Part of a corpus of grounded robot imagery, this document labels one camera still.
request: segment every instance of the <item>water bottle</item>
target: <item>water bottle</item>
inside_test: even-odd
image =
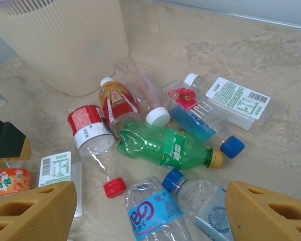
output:
[[[227,116],[207,97],[178,80],[166,85],[164,92],[171,117],[187,133],[202,144],[219,147],[230,159],[242,152],[244,144],[230,133]]]
[[[117,173],[117,142],[101,109],[93,104],[71,108],[68,123],[83,164],[104,184],[106,196],[114,198],[124,193],[126,184]]]
[[[198,74],[185,79],[188,88],[207,96],[228,116],[228,120],[246,131],[260,133],[271,118],[278,101],[258,91],[219,77],[211,86]]]
[[[183,131],[128,120],[119,134],[118,151],[133,159],[177,169],[203,165],[219,169],[223,163],[219,150],[207,149]]]
[[[182,211],[214,241],[232,241],[224,199],[226,191],[207,179],[186,179],[173,169],[163,186],[176,198]]]
[[[162,97],[135,61],[131,57],[118,60],[115,62],[115,69],[120,81],[138,102],[143,119],[154,126],[165,126],[171,119],[170,114],[163,107]]]
[[[115,137],[128,119],[141,119],[137,104],[127,88],[106,77],[100,82],[99,99],[107,125]]]
[[[192,241],[183,213],[157,177],[132,185],[125,204],[137,241]]]

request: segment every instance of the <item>green plastic bottle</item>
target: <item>green plastic bottle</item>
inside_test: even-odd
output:
[[[133,159],[180,170],[202,165],[219,169],[223,163],[221,151],[207,149],[183,131],[128,120],[119,135],[118,151]]]

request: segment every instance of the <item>green label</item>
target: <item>green label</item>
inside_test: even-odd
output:
[[[180,169],[184,151],[185,132],[169,130],[166,134],[161,166]]]

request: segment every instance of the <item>plastic container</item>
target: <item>plastic container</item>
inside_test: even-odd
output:
[[[137,241],[192,241],[183,213],[157,177],[132,185],[125,203]]]
[[[80,217],[82,210],[82,161],[75,147],[59,147],[45,155],[40,161],[36,187],[44,187],[63,181],[73,181],[77,193],[77,207],[74,217]]]
[[[169,172],[163,186],[176,198],[185,214],[214,241],[233,240],[224,199],[226,191],[207,179],[186,179],[177,169]]]
[[[0,162],[0,198],[32,189],[32,161]]]
[[[177,169],[204,165],[219,169],[223,163],[220,151],[207,149],[183,131],[129,120],[120,136],[118,151],[121,154],[156,165]]]
[[[229,122],[218,106],[183,81],[173,81],[164,88],[166,108],[172,118],[200,143],[219,147],[230,159],[245,145],[230,133]]]
[[[211,86],[200,75],[191,73],[185,84],[219,106],[231,123],[254,134],[262,132],[278,105],[276,99],[222,77]]]
[[[170,121],[170,114],[163,107],[162,98],[153,84],[130,58],[115,62],[115,70],[120,81],[127,86],[138,102],[144,120],[151,125],[163,127]]]
[[[106,77],[100,86],[99,99],[106,122],[114,136],[118,138],[118,132],[124,127],[125,121],[141,120],[141,115],[134,98],[123,84]]]
[[[126,184],[117,174],[117,143],[100,108],[85,105],[72,109],[68,123],[83,164],[104,184],[106,196],[114,198],[124,193]]]
[[[0,0],[0,37],[52,87],[96,91],[128,55],[119,0]]]

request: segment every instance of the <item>red label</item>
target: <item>red label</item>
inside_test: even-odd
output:
[[[26,192],[31,189],[31,172],[27,169],[0,170],[0,196]]]
[[[192,110],[198,103],[196,101],[196,93],[191,89],[180,88],[171,90],[169,96],[183,109]]]
[[[86,126],[94,123],[103,123],[99,113],[100,108],[95,105],[83,106],[72,112],[68,117],[68,123],[73,135],[75,136],[79,130]]]
[[[109,126],[123,114],[138,112],[134,98],[121,83],[112,82],[103,86],[99,98]]]

